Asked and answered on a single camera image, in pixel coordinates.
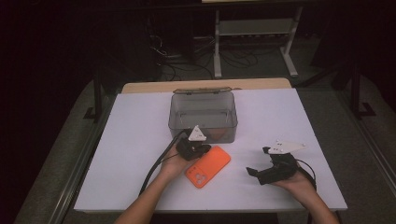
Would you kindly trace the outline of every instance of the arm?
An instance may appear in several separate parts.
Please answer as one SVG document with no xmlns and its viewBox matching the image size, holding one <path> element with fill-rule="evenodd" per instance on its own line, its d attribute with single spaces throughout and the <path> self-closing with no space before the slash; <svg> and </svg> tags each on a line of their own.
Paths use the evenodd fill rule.
<svg viewBox="0 0 396 224">
<path fill-rule="evenodd" d="M 157 202 L 160 200 L 166 186 L 180 175 L 189 164 L 188 161 L 185 161 L 178 155 L 170 158 L 176 154 L 176 148 L 173 146 L 164 157 L 165 159 L 169 159 L 163 162 L 161 171 L 148 185 L 146 190 L 120 215 L 115 224 L 143 224 L 150 222 Z"/>
<path fill-rule="evenodd" d="M 316 224 L 339 223 L 308 179 L 300 172 L 297 172 L 290 179 L 275 182 L 274 185 L 290 192 L 291 195 L 310 212 Z"/>
</svg>

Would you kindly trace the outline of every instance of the black cable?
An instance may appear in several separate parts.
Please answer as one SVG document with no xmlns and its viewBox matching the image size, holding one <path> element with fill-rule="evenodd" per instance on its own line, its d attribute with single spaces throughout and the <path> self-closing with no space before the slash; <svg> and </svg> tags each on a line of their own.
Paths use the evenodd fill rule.
<svg viewBox="0 0 396 224">
<path fill-rule="evenodd" d="M 164 161 L 167 161 L 167 160 L 169 160 L 169 159 L 171 159 L 171 158 L 173 158 L 173 157 L 175 157 L 175 156 L 177 156 L 177 155 L 178 155 L 178 153 L 175 154 L 175 155 L 172 155 L 172 156 L 170 156 L 170 157 L 167 157 L 167 158 L 161 160 L 161 163 L 163 163 Z"/>
<path fill-rule="evenodd" d="M 201 60 L 202 58 L 204 58 L 204 56 L 206 56 L 206 54 L 213 55 L 213 50 L 206 50 L 206 51 L 203 51 L 203 52 L 197 52 L 196 55 L 195 55 L 195 59 L 194 60 L 197 62 L 197 61 Z M 206 61 L 206 63 L 204 65 L 202 65 L 202 66 L 207 67 L 207 65 L 210 63 L 211 59 L 212 58 L 209 57 L 209 59 Z M 167 63 L 191 63 L 191 60 L 190 59 L 185 59 L 185 58 L 167 59 L 166 62 Z"/>
<path fill-rule="evenodd" d="M 174 66 L 174 65 L 172 65 L 172 64 L 193 65 L 193 66 L 197 66 L 198 68 L 195 68 L 195 69 L 185 69 L 185 68 L 181 68 L 181 67 Z M 200 64 L 196 64 L 196 63 L 168 63 L 167 65 L 168 65 L 168 66 L 171 66 L 171 67 L 173 67 L 173 68 L 182 70 L 182 71 L 197 71 L 197 70 L 204 69 L 204 70 L 206 70 L 206 72 L 210 75 L 210 79 L 213 79 L 213 74 L 212 74 L 212 72 L 211 72 L 209 69 L 207 69 L 205 66 L 200 65 Z"/>
<path fill-rule="evenodd" d="M 163 73 L 163 74 L 165 75 L 165 80 L 166 80 L 166 81 L 168 81 L 168 78 L 166 77 L 166 75 L 172 76 L 171 79 L 170 79 L 169 81 L 173 81 L 173 80 L 175 79 L 175 77 L 178 77 L 178 79 L 181 81 L 181 77 L 178 76 L 178 75 L 176 74 L 176 70 L 175 70 L 175 68 L 174 68 L 173 66 L 171 66 L 171 65 L 169 65 L 169 64 L 167 64 L 167 63 L 161 64 L 161 65 L 168 66 L 168 67 L 170 67 L 170 68 L 172 69 L 172 71 L 173 71 L 173 74 L 166 74 L 166 73 Z"/>
<path fill-rule="evenodd" d="M 269 53 L 272 53 L 272 52 L 274 52 L 274 51 L 276 51 L 276 50 L 279 50 L 279 48 L 280 47 L 282 47 L 283 45 L 275 45 L 273 48 L 271 48 L 271 49 L 268 49 L 268 50 L 266 50 L 265 52 L 263 52 L 263 53 L 257 53 L 256 51 L 256 49 L 252 52 L 252 54 L 253 55 L 256 55 L 256 56 L 258 56 L 258 55 L 266 55 L 266 54 L 269 54 Z"/>
<path fill-rule="evenodd" d="M 246 62 L 247 62 L 247 64 L 248 64 L 248 66 L 253 66 L 253 65 L 256 65 L 258 62 L 259 62 L 259 60 L 258 60 L 258 58 L 255 56 L 255 55 L 253 55 L 253 54 L 249 54 L 249 53 L 245 53 L 244 51 L 242 51 L 242 50 L 239 50 L 242 54 L 245 54 L 245 55 L 241 55 L 241 54 L 239 54 L 239 53 L 237 53 L 236 51 L 230 51 L 230 53 L 235 57 L 235 59 L 237 59 L 237 60 L 242 60 L 242 59 L 244 59 Z M 254 62 L 251 62 L 250 61 L 250 59 L 248 58 L 248 57 L 252 57 L 253 59 L 254 59 Z"/>
<path fill-rule="evenodd" d="M 249 68 L 250 67 L 249 64 L 245 64 L 245 63 L 238 62 L 237 60 L 233 60 L 232 58 L 226 56 L 224 53 L 219 53 L 219 55 L 222 57 L 224 62 L 226 62 L 227 64 L 229 64 L 232 67 L 235 67 L 235 68 Z M 231 64 L 230 62 L 240 64 L 241 66 L 236 66 L 234 64 Z"/>
<path fill-rule="evenodd" d="M 177 77 L 178 81 L 181 81 L 181 76 L 176 75 L 176 74 L 162 72 L 162 75 L 165 77 L 165 81 L 174 81 L 176 77 Z"/>
<path fill-rule="evenodd" d="M 314 175 L 314 181 L 316 182 L 316 181 L 317 181 L 317 176 L 315 175 L 314 169 L 312 169 L 312 167 L 311 167 L 308 163 L 306 163 L 305 161 L 300 161 L 300 162 L 302 162 L 303 164 L 305 164 L 306 166 L 308 166 L 309 169 L 311 169 L 312 174 Z"/>
<path fill-rule="evenodd" d="M 184 133 L 186 132 L 185 130 L 181 131 L 180 133 L 178 133 L 171 141 L 171 143 L 169 144 L 169 146 L 166 148 L 166 150 L 163 152 L 163 154 L 161 154 L 161 156 L 158 158 L 158 160 L 155 161 L 154 165 L 152 165 L 151 169 L 148 171 L 148 175 L 146 176 L 145 181 L 143 182 L 142 188 L 140 189 L 139 195 L 141 195 L 143 193 L 143 191 L 145 191 L 146 186 L 148 185 L 149 179 L 151 178 L 152 173 L 154 173 L 155 169 L 157 169 L 157 166 L 159 164 L 161 164 L 161 162 L 163 161 L 163 157 L 166 155 L 166 153 L 168 153 L 168 151 L 172 148 L 173 144 L 176 142 L 176 140 Z"/>
</svg>

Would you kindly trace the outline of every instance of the white tabletop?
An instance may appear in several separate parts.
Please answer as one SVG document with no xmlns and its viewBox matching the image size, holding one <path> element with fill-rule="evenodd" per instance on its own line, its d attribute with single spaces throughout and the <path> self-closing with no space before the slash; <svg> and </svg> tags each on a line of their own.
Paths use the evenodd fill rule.
<svg viewBox="0 0 396 224">
<path fill-rule="evenodd" d="M 235 141 L 221 144 L 231 161 L 202 189 L 181 175 L 163 193 L 160 212 L 279 212 L 303 209 L 285 190 L 261 186 L 246 167 L 272 167 L 262 147 L 276 140 L 306 144 L 292 152 L 315 170 L 318 194 L 332 210 L 347 209 L 295 89 L 239 90 Z M 118 95 L 92 159 L 75 209 L 122 211 L 134 199 L 172 140 L 168 128 L 172 92 Z M 310 170 L 302 164 L 308 173 Z"/>
</svg>

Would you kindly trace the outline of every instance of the orange phone case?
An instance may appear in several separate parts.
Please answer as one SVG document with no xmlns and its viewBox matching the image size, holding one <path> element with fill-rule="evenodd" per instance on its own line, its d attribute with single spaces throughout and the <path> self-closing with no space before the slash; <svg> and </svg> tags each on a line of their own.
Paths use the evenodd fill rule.
<svg viewBox="0 0 396 224">
<path fill-rule="evenodd" d="M 221 147 L 212 147 L 209 152 L 186 170 L 185 175 L 195 187 L 201 189 L 230 160 L 230 155 Z"/>
</svg>

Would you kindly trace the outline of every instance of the person's left hand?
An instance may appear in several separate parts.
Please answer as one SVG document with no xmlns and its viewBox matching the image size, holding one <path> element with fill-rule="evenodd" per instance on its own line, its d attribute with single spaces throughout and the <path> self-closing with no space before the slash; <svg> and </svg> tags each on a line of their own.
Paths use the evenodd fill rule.
<svg viewBox="0 0 396 224">
<path fill-rule="evenodd" d="M 169 152 L 163 157 L 163 163 L 159 175 L 166 177 L 169 181 L 178 177 L 188 164 L 196 160 L 186 161 L 177 155 L 176 145 L 173 145 Z"/>
</svg>

